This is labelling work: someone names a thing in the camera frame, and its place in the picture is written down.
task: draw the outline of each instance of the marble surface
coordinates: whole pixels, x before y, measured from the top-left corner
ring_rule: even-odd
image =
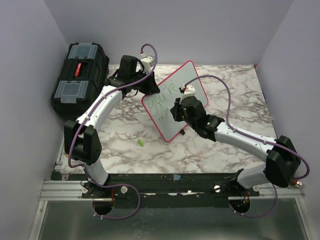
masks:
[[[156,81],[159,83],[178,67],[158,65]],[[117,66],[110,66],[110,74],[116,69]],[[230,87],[230,123],[256,134],[276,136],[253,65],[202,65],[196,69],[199,76],[216,75]],[[209,99],[206,112],[225,119],[228,104],[225,87],[211,78],[203,78],[202,84]],[[185,135],[165,142],[143,107],[142,96],[139,93],[125,98],[101,127],[100,158],[109,173],[233,173],[262,163],[231,145],[199,137],[189,126]],[[63,155],[61,173],[80,174],[83,170],[69,168]]]

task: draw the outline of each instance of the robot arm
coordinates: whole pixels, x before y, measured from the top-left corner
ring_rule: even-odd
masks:
[[[155,57],[146,56],[144,53],[142,53],[141,56],[142,59],[139,60],[136,57],[124,55],[121,58],[119,69],[113,76],[107,79],[100,96],[98,96],[90,108],[80,116],[76,122],[69,120],[64,126],[64,151],[69,154],[74,136],[81,126],[79,123],[84,123],[80,135],[77,136],[74,143],[72,158],[84,165],[87,173],[100,185],[106,184],[109,176],[100,161],[102,146],[98,132],[103,122],[112,109],[114,109],[132,89],[139,90],[146,95],[160,92],[155,82],[154,72],[150,74],[146,80],[136,85],[123,88],[122,90],[115,90],[121,86],[139,81],[151,71],[155,63]],[[141,64],[142,70],[137,71],[138,63]]]
[[[185,121],[200,137],[233,145],[264,162],[253,168],[240,169],[233,183],[245,189],[268,182],[282,188],[289,185],[300,165],[300,160],[291,153],[268,144],[277,143],[295,152],[289,138],[281,136],[279,139],[273,139],[237,128],[234,125],[232,125],[234,129],[231,129],[223,118],[206,113],[201,101],[195,97],[196,92],[191,84],[182,92],[183,96],[175,100],[174,107],[170,110],[176,122]],[[263,141],[254,140],[236,130],[248,136],[261,138]]]

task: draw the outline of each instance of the toolbox lid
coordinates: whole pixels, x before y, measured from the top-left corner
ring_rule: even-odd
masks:
[[[71,47],[68,59],[95,59],[98,45],[79,43]]]
[[[89,81],[60,81],[54,98],[60,98],[62,104],[76,104],[77,98],[83,99]]]

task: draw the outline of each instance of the wall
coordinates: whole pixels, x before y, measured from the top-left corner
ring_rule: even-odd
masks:
[[[0,239],[28,239],[62,122],[50,96],[68,46],[42,0],[0,8]]]
[[[102,44],[112,64],[154,44],[159,62],[256,64],[292,0],[45,0],[68,44]]]
[[[311,173],[308,210],[320,235],[320,1],[295,0],[257,67],[277,133],[290,137]]]

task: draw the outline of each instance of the whiteboard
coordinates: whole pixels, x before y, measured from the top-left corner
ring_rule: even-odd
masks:
[[[154,125],[166,142],[170,142],[185,126],[186,122],[176,122],[170,112],[176,98],[181,98],[179,88],[185,83],[198,77],[196,67],[192,61],[187,61],[166,79],[158,84],[160,93],[142,98],[142,105],[152,119]],[[208,98],[200,80],[191,83],[195,88],[195,97],[204,107],[208,105]]]

